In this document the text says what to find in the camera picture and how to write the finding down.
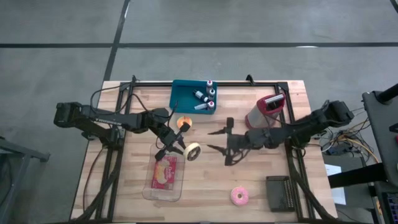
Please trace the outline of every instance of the clear plastic container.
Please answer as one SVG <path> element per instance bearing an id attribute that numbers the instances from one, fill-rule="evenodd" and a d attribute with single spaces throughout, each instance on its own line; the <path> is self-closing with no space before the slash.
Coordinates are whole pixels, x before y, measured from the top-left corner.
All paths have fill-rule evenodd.
<path id="1" fill-rule="evenodd" d="M 157 152 L 159 149 L 155 144 L 151 145 L 147 178 L 142 196 L 148 200 L 176 202 L 181 197 L 185 158 L 176 152 L 167 151 L 166 156 L 157 162 L 155 159 Z"/>

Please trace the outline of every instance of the orange object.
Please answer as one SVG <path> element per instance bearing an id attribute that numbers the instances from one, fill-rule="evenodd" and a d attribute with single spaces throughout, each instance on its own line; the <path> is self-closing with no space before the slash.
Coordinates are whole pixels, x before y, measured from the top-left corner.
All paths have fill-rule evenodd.
<path id="1" fill-rule="evenodd" d="M 177 120 L 177 127 L 180 129 L 184 122 L 188 123 L 192 127 L 192 119 L 187 116 L 182 116 Z"/>

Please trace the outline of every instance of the pink donut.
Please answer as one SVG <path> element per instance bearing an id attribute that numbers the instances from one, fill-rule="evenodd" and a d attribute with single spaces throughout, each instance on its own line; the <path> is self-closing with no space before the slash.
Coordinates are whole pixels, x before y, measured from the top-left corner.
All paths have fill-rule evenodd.
<path id="1" fill-rule="evenodd" d="M 231 191 L 231 200 L 237 206 L 245 205 L 249 201 L 249 194 L 245 188 L 235 187 Z"/>

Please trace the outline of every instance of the red container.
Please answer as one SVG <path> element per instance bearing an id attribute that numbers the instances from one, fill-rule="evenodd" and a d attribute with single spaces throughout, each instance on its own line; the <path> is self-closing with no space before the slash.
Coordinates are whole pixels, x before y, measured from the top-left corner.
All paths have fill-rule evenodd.
<path id="1" fill-rule="evenodd" d="M 285 95 L 283 99 L 273 103 L 266 103 L 266 99 L 276 95 L 269 95 L 257 100 L 254 108 L 245 116 L 245 123 L 249 129 L 272 127 L 275 119 L 285 106 Z"/>

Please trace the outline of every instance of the white paper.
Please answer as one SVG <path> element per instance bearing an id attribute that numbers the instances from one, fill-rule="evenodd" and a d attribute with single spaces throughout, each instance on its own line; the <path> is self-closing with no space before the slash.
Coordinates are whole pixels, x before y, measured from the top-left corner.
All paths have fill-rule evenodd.
<path id="1" fill-rule="evenodd" d="M 325 164 L 325 167 L 326 167 L 326 173 L 328 174 L 328 176 L 341 173 L 340 166 L 333 166 L 333 165 Z M 335 201 L 335 203 L 340 204 L 340 205 L 346 205 L 346 195 L 344 194 L 344 187 L 338 187 L 338 188 L 332 189 L 331 196 L 333 197 L 333 200 Z"/>

